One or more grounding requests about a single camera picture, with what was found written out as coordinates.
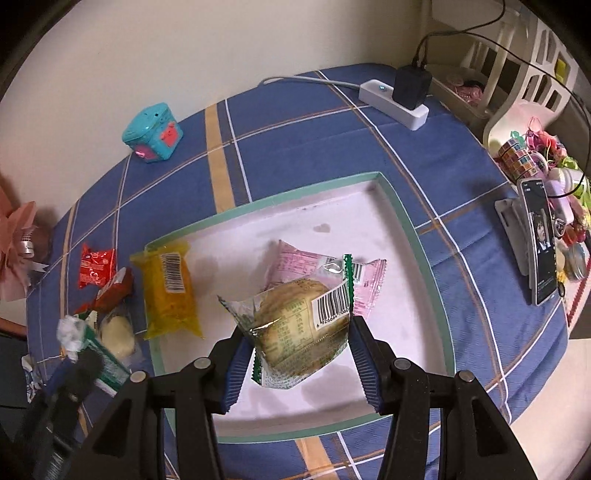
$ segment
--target tray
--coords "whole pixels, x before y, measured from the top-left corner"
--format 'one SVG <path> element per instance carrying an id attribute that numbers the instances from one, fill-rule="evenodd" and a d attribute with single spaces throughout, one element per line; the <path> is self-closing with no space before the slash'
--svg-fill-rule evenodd
<path id="1" fill-rule="evenodd" d="M 182 330 L 150 341 L 157 375 L 178 371 L 232 334 L 235 322 L 217 295 L 243 300 L 265 287 L 280 239 L 306 251 L 358 261 L 385 258 L 384 283 L 367 319 L 387 341 L 426 371 L 456 371 L 447 316 L 433 273 L 396 192 L 381 173 L 302 187 L 220 213 L 166 235 L 154 249 L 186 239 L 186 256 L 205 339 Z M 251 380 L 238 402 L 215 416 L 218 441 L 263 442 L 336 432 L 378 418 L 367 404 L 347 347 L 332 363 L 290 390 Z M 167 412 L 174 430 L 174 413 Z"/>

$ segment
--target bread roll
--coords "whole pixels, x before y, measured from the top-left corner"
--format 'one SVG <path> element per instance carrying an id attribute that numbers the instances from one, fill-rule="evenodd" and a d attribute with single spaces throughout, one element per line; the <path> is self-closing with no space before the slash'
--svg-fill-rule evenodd
<path id="1" fill-rule="evenodd" d="M 317 330 L 312 300 L 328 292 L 321 282 L 300 278 L 273 288 L 255 312 L 253 334 L 258 338 L 269 366 L 274 367 L 294 353 L 343 328 L 348 315 Z"/>

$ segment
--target phone screen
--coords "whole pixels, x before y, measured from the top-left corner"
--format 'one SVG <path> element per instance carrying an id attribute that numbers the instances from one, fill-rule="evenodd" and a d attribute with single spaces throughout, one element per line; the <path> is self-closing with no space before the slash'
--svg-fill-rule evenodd
<path id="1" fill-rule="evenodd" d="M 554 250 L 554 231 L 548 207 L 548 198 L 542 180 L 527 180 L 521 183 L 528 221 L 533 234 L 537 304 L 542 303 L 557 288 L 556 252 Z"/>

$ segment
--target cable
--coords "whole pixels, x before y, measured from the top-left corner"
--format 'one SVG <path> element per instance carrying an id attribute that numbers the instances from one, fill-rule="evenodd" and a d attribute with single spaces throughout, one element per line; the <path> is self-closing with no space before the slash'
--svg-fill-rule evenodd
<path id="1" fill-rule="evenodd" d="M 0 405 L 0 408 L 9 408 L 10 410 L 26 410 L 26 407 L 17 407 L 13 405 Z"/>
<path id="2" fill-rule="evenodd" d="M 338 82 L 337 80 L 324 80 L 324 79 L 316 79 L 314 77 L 303 77 L 301 75 L 288 75 L 288 76 L 278 76 L 278 77 L 269 77 L 263 79 L 261 81 L 261 85 L 268 85 L 269 83 L 275 82 L 277 80 L 283 79 L 295 79 L 295 80 L 303 80 L 305 82 L 312 82 L 312 83 L 323 83 L 324 85 L 336 85 L 338 87 L 348 87 L 353 88 L 355 90 L 359 90 L 361 88 L 360 85 L 356 83 L 349 83 L 349 82 Z"/>
<path id="3" fill-rule="evenodd" d="M 583 170 L 583 175 L 581 176 L 581 179 L 579 180 L 579 183 L 577 184 L 577 186 L 571 190 L 570 192 L 564 193 L 563 195 L 548 195 L 548 198 L 551 199 L 559 199 L 559 198 L 563 198 L 563 197 L 567 197 L 569 195 L 572 195 L 573 193 L 575 193 L 579 187 L 583 184 L 583 182 L 586 179 L 587 176 L 587 168 L 589 166 L 589 158 L 591 157 L 591 122 L 589 122 L 589 116 L 587 115 L 587 109 L 584 106 L 583 101 L 579 98 L 578 95 L 575 95 L 573 93 L 572 90 L 570 90 L 564 83 L 562 83 L 560 80 L 558 80 L 558 78 L 556 78 L 555 76 L 549 74 L 547 71 L 541 69 L 540 67 L 533 65 L 532 63 L 522 59 L 521 57 L 518 57 L 517 55 L 515 55 L 511 50 L 509 50 L 508 48 L 505 48 L 504 46 L 500 45 L 499 43 L 497 43 L 494 40 L 491 40 L 488 37 L 485 37 L 484 35 L 480 35 L 478 33 L 472 33 L 472 32 L 462 32 L 466 35 L 471 35 L 472 37 L 478 37 L 478 38 L 482 38 L 486 41 L 491 42 L 492 44 L 496 45 L 497 47 L 505 50 L 509 55 L 511 55 L 512 57 L 515 57 L 518 61 L 520 61 L 521 63 L 524 63 L 525 65 L 529 65 L 532 68 L 535 68 L 536 70 L 538 70 L 539 72 L 543 73 L 544 75 L 547 75 L 549 78 L 555 80 L 556 82 L 558 82 L 558 84 L 564 88 L 564 90 L 566 90 L 567 92 L 569 92 L 570 96 L 574 99 L 575 103 L 579 106 L 579 108 L 581 109 L 581 112 L 583 114 L 583 116 L 585 117 L 585 122 L 587 123 L 587 131 L 589 132 L 589 139 L 588 139 L 588 145 L 587 145 L 587 159 L 585 161 L 585 167 L 582 169 Z"/>
<path id="4" fill-rule="evenodd" d="M 465 28 L 464 30 L 440 30 L 440 31 L 431 32 L 431 33 L 428 33 L 427 35 L 425 35 L 418 44 L 417 51 L 416 51 L 414 58 L 413 58 L 413 65 L 415 67 L 418 66 L 418 58 L 419 58 L 419 55 L 421 52 L 421 47 L 423 46 L 423 43 L 425 44 L 425 52 L 423 55 L 423 61 L 421 62 L 421 68 L 424 68 L 424 66 L 427 64 L 427 50 L 428 50 L 429 37 L 448 37 L 451 35 L 459 35 L 461 33 L 468 33 L 471 30 L 475 30 L 477 28 L 488 27 L 489 25 L 497 23 L 501 18 L 503 18 L 503 16 L 505 15 L 505 13 L 507 11 L 506 0 L 502 0 L 502 2 L 503 2 L 503 9 L 501 11 L 501 14 L 498 17 L 496 17 L 494 20 L 490 20 L 490 21 L 480 24 L 480 25 L 474 25 L 474 27 Z"/>

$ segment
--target blue plaid tablecloth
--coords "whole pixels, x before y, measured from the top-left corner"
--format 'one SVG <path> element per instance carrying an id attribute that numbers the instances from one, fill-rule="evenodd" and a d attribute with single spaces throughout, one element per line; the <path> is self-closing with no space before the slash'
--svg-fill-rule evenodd
<path id="1" fill-rule="evenodd" d="M 390 85 L 395 69 L 359 64 L 307 73 Z M 562 357 L 565 312 L 558 298 L 530 305 L 494 209 L 515 196 L 487 152 L 435 98 L 412 132 L 357 99 L 354 90 L 283 80 L 223 100 L 181 122 L 184 138 L 165 162 L 123 159 L 57 224 L 50 268 L 27 299 L 29 349 L 48 378 L 60 362 L 59 318 L 90 301 L 79 290 L 83 243 L 116 248 L 119 265 L 173 230 L 272 194 L 367 171 L 393 185 L 415 226 L 449 318 L 459 369 L 472 370 L 507 421 L 532 402 Z M 146 329 L 142 281 L 129 299 L 134 331 Z M 134 368 L 153 374 L 148 342 Z M 109 401 L 97 390 L 84 404 L 79 436 Z M 342 432 L 272 443 L 220 445 L 232 479 L 375 479 L 390 418 Z M 176 449 L 165 427 L 167 475 Z M 437 476 L 439 418 L 431 418 L 427 478 Z"/>

